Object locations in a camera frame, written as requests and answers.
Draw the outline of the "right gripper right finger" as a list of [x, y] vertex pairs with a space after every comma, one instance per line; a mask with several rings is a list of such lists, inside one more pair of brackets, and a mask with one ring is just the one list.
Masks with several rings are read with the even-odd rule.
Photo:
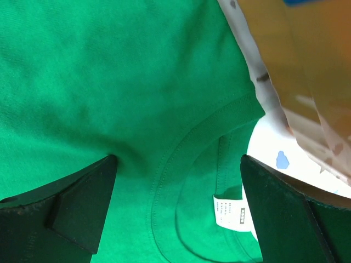
[[264, 262], [350, 263], [350, 199], [241, 157], [241, 177]]

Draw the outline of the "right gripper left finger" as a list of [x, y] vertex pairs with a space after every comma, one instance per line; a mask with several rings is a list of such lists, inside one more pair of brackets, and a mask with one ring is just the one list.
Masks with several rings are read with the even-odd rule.
[[97, 254], [118, 160], [1, 200], [1, 262], [79, 263]]

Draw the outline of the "green t shirt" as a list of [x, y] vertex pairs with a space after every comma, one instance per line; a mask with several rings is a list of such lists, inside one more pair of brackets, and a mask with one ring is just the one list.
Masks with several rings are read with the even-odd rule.
[[263, 113], [217, 1], [1, 1], [1, 200], [116, 156], [90, 262], [261, 262], [215, 212]]

